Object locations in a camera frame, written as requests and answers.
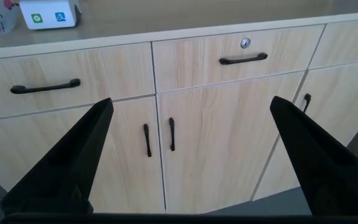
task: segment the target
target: drawer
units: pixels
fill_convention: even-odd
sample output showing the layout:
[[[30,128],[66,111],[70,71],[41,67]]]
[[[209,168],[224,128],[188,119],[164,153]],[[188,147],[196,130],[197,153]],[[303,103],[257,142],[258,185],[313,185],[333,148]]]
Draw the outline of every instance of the drawer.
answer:
[[[153,43],[158,91],[305,70],[323,26],[263,30]],[[243,49],[241,42],[250,45]],[[220,58],[264,60],[221,65]]]
[[[358,62],[358,21],[328,24],[310,68]]]
[[[80,79],[74,88],[13,94]],[[154,93],[150,43],[0,59],[0,117]]]

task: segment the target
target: black handle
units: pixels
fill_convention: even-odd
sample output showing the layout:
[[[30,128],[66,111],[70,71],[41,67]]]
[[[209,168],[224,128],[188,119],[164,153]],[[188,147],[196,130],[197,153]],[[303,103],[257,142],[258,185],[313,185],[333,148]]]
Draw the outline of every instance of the black handle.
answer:
[[[169,118],[169,126],[171,127],[171,151],[175,150],[175,121],[173,118]]]
[[[311,101],[311,95],[310,95],[309,93],[307,93],[303,99],[306,100],[306,106],[305,106],[305,108],[304,108],[304,110],[303,110],[303,112],[305,113],[306,110],[307,110],[308,107],[309,107],[309,104],[310,104],[310,101]]]
[[[60,90],[64,88],[74,88],[81,84],[81,80],[79,78],[75,78],[70,80],[66,84],[55,85],[55,86],[46,86],[40,88],[26,88],[25,86],[13,86],[11,88],[11,93],[13,94],[24,94],[24,93],[35,93],[38,91],[48,91],[48,90]]]
[[[149,125],[143,124],[144,136],[146,137],[147,144],[147,157],[152,157],[152,151],[150,150],[150,141],[149,141]]]
[[[236,60],[230,60],[227,58],[221,58],[219,59],[219,62],[221,63],[221,65],[231,65],[234,63],[243,63],[243,62],[254,62],[257,60],[265,60],[267,58],[267,54],[266,53],[260,53],[258,54],[258,56],[253,57],[253,58],[245,58],[245,59],[236,59]]]

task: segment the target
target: cabinet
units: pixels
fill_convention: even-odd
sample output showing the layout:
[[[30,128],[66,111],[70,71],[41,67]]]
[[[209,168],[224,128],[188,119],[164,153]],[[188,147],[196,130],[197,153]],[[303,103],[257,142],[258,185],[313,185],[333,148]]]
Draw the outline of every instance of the cabinet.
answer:
[[[262,30],[153,43],[157,91],[306,70],[323,26]],[[241,47],[243,39],[250,44]],[[220,58],[267,57],[221,65]]]
[[[303,97],[307,93],[311,95],[311,103],[306,114],[344,146],[348,145],[358,132],[358,63],[311,70],[295,103],[299,108],[305,107]],[[297,185],[293,167],[280,139],[255,199]]]
[[[113,103],[114,114],[89,197],[95,212],[163,213],[155,98]],[[10,190],[89,107],[0,120],[0,184]],[[149,125],[147,157],[143,125]]]
[[[204,213],[250,200],[278,134],[271,100],[292,100],[302,75],[158,94],[168,213]]]
[[[61,90],[13,94],[12,86]],[[0,59],[0,118],[154,93],[150,43]]]
[[[327,24],[310,68],[358,62],[358,21]]]

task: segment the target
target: cabinet door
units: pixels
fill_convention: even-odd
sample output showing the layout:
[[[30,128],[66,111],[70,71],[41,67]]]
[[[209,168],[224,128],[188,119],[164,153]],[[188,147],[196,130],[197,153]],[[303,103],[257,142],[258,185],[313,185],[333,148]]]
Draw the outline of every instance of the cabinet door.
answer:
[[[95,212],[164,212],[155,98],[113,103],[94,179]],[[89,107],[0,120],[0,184],[10,190],[87,112]],[[149,125],[147,157],[143,124]]]
[[[250,200],[278,134],[271,100],[292,100],[302,74],[158,96],[168,213],[204,213]]]
[[[296,101],[299,108],[305,107],[303,97],[307,93],[311,95],[311,103],[306,114],[344,146],[348,145],[358,132],[358,63],[310,71]],[[297,186],[280,139],[255,199]]]

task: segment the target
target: wooden countertop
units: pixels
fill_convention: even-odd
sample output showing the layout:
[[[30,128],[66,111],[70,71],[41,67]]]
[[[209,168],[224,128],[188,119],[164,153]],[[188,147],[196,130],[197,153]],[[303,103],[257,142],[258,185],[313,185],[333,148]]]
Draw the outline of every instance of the wooden countertop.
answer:
[[[250,30],[358,20],[355,0],[82,0],[69,29],[17,27],[0,58]]]

